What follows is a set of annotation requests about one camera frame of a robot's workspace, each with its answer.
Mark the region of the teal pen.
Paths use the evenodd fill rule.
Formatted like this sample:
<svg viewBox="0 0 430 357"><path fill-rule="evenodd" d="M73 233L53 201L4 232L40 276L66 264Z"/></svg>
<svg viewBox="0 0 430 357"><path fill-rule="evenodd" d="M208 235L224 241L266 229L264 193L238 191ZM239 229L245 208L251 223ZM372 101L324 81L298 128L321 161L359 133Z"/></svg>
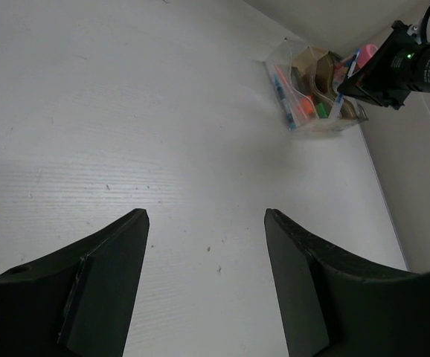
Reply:
<svg viewBox="0 0 430 357"><path fill-rule="evenodd" d="M297 128L297 126L292 114L292 110L289 105L289 101L286 99L286 95L284 93L283 86L281 84L281 75L280 75L279 68L277 66L274 66L273 69L274 69L273 82L275 85L275 90L279 97L281 106L283 107L283 110L285 112L288 128L289 130L294 130Z"/></svg>

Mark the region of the orange highlighter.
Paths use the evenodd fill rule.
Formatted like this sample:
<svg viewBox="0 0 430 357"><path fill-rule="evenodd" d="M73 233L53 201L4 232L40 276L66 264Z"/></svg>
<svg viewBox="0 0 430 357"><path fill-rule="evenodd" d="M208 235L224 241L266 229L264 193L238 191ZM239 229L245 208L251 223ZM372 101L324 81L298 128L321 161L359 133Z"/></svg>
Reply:
<svg viewBox="0 0 430 357"><path fill-rule="evenodd" d="M304 120L313 120L317 118L315 104L311 95L301 95L298 98L298 111Z"/></svg>

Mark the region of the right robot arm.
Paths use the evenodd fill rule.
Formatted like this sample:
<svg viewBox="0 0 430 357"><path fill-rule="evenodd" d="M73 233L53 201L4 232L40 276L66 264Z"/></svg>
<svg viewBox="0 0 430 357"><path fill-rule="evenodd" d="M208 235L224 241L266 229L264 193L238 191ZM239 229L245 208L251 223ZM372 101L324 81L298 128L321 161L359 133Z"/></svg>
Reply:
<svg viewBox="0 0 430 357"><path fill-rule="evenodd" d="M417 25L396 20L373 57L338 90L347 97L396 110L413 91L430 93L430 5Z"/></svg>

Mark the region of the green highlighter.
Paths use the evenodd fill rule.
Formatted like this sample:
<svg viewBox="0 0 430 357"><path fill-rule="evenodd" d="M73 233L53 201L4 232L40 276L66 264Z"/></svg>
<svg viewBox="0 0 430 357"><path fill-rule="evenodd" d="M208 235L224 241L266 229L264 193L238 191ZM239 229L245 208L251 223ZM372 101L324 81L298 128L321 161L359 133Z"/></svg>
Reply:
<svg viewBox="0 0 430 357"><path fill-rule="evenodd" d="M329 117L329 114L327 113L326 107L323 103L317 103L315 105L315 110L320 119L325 119Z"/></svg>

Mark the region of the pink cap glue bottle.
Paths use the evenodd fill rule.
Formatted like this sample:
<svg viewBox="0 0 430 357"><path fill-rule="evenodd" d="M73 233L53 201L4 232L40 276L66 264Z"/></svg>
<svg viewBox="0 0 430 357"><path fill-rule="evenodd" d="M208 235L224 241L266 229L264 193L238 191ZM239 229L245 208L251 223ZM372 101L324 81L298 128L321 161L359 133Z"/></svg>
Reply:
<svg viewBox="0 0 430 357"><path fill-rule="evenodd" d="M359 49L359 55L356 59L356 70L363 68L377 52L378 48L374 44L363 45Z"/></svg>

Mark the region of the blue pen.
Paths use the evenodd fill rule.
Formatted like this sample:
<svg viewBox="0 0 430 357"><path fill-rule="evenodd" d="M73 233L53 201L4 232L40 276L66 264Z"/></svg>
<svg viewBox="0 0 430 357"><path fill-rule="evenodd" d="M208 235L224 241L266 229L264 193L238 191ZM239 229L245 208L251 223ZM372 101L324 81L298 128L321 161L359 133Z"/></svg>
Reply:
<svg viewBox="0 0 430 357"><path fill-rule="evenodd" d="M360 53L361 50L358 48L353 54L334 64L332 89L336 95L330 110L329 119L342 118L341 111L345 103L352 106L351 112L353 119L357 119L358 117L359 110L356 108L356 104L348 98L347 89L345 89L343 85L354 75Z"/></svg>

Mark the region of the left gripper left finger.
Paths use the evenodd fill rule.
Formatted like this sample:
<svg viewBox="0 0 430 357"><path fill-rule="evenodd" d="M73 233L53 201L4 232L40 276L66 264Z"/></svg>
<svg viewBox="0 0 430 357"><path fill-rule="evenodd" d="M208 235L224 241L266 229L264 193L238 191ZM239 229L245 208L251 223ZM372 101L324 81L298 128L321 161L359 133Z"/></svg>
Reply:
<svg viewBox="0 0 430 357"><path fill-rule="evenodd" d="M0 274L0 356L122 356L149 228L135 209Z"/></svg>

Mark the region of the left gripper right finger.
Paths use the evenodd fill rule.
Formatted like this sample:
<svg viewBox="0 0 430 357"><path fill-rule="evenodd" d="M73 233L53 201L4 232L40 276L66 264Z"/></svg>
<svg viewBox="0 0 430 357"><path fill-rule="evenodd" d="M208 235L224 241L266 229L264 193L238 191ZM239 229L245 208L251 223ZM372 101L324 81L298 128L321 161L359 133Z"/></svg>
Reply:
<svg viewBox="0 0 430 357"><path fill-rule="evenodd" d="M276 209L264 226L291 356L430 356L430 271L367 260Z"/></svg>

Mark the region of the orange pen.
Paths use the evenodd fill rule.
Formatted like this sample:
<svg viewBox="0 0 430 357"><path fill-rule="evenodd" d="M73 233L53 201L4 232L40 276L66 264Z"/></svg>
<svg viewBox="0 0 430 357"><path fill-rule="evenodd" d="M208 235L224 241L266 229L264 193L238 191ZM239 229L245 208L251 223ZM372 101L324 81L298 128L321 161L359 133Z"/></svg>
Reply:
<svg viewBox="0 0 430 357"><path fill-rule="evenodd" d="M276 70L277 75L279 76L280 81L282 82L284 88L297 100L299 94L296 92L296 90L293 89L290 82L285 78L285 76L283 75L283 72L277 66L275 67L275 70Z"/></svg>

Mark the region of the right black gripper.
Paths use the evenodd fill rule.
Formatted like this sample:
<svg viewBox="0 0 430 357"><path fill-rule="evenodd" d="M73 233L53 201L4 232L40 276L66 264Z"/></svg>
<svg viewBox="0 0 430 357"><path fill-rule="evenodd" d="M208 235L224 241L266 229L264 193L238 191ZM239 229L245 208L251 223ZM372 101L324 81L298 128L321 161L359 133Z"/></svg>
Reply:
<svg viewBox="0 0 430 357"><path fill-rule="evenodd" d="M423 49L409 29L400 20L392 24L391 34L370 61L343 85L348 97L396 110L404 105L413 91L408 83L412 66Z"/></svg>

